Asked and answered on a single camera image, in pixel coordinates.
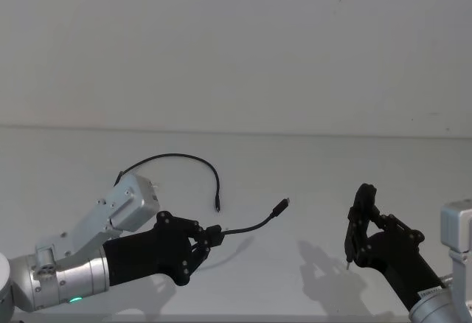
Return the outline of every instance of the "green led light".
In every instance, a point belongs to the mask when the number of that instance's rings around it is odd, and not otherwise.
[[[81,299],[82,297],[74,297],[73,299],[69,301],[69,303],[77,302],[77,301],[80,301]]]

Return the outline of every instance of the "white wall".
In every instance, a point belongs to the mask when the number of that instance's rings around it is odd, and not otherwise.
[[[137,160],[194,153],[221,174],[219,215],[204,166],[168,159],[140,172],[159,184],[161,205],[175,215],[235,228],[258,222],[285,196],[290,208],[258,232],[227,237],[186,287],[160,276],[141,279],[25,321],[83,322],[122,311],[128,321],[405,321],[380,274],[342,268],[347,210],[358,186],[372,182],[379,208],[423,231],[421,253],[439,275],[448,274],[440,207],[471,196],[471,148],[465,140],[0,128],[0,250],[31,253],[39,237],[70,229]]]
[[[471,0],[0,0],[0,124],[472,136]]]

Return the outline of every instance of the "black cable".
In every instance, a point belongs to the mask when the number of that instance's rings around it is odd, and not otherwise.
[[[280,201],[276,207],[272,210],[272,213],[261,223],[258,223],[257,225],[251,226],[251,227],[246,227],[245,229],[228,229],[226,231],[222,231],[222,235],[234,235],[236,233],[245,233],[245,232],[250,232],[254,231],[255,229],[260,229],[262,226],[266,225],[270,220],[273,218],[276,218],[278,215],[282,213],[283,210],[287,209],[287,206],[290,203],[290,199],[286,198]]]
[[[208,166],[209,169],[212,170],[213,174],[215,175],[216,179],[216,194],[215,194],[215,210],[216,212],[220,212],[221,210],[221,205],[220,205],[220,177],[218,176],[218,172],[216,171],[215,167],[208,161],[201,159],[200,157],[193,156],[193,155],[187,155],[186,153],[162,153],[160,155],[155,155],[148,157],[146,159],[143,159],[142,161],[139,161],[138,163],[133,164],[131,167],[128,167],[125,170],[122,170],[119,172],[117,179],[115,181],[114,185],[117,185],[121,177],[123,177],[126,173],[128,173],[130,170],[133,170],[136,167],[139,167],[143,165],[144,163],[148,163],[149,161],[153,161],[154,159],[163,159],[164,157],[184,157],[186,159],[194,159],[196,161],[199,161],[206,166]]]

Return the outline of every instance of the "robotic hand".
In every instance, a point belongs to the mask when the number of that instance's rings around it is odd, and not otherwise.
[[[421,257],[424,235],[394,215],[380,215],[377,190],[362,184],[350,208],[344,250],[347,265],[380,271],[392,286],[413,323],[472,322],[472,202],[447,204],[441,212],[441,241],[450,247],[453,274],[439,278]],[[382,232],[367,237],[372,221]]]
[[[40,241],[31,255],[9,261],[0,254],[0,323],[11,320],[15,306],[33,312],[76,302],[152,274],[166,274],[175,284],[186,285],[225,235],[264,226],[288,203],[282,200],[262,223],[247,229],[203,229],[197,221],[159,212],[151,182],[127,174],[70,233]],[[135,232],[154,215],[150,231],[119,237],[123,231]]]

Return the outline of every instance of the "metal cylinder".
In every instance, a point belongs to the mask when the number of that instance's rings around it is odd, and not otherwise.
[[[36,274],[35,255],[10,261],[15,305],[33,312],[73,302],[108,290],[108,264],[103,249],[93,259],[74,268],[57,268],[54,274]]]
[[[452,303],[451,290],[436,291],[410,310],[412,323],[461,323]]]
[[[0,253],[0,322],[9,322],[15,305],[13,304],[8,259]]]

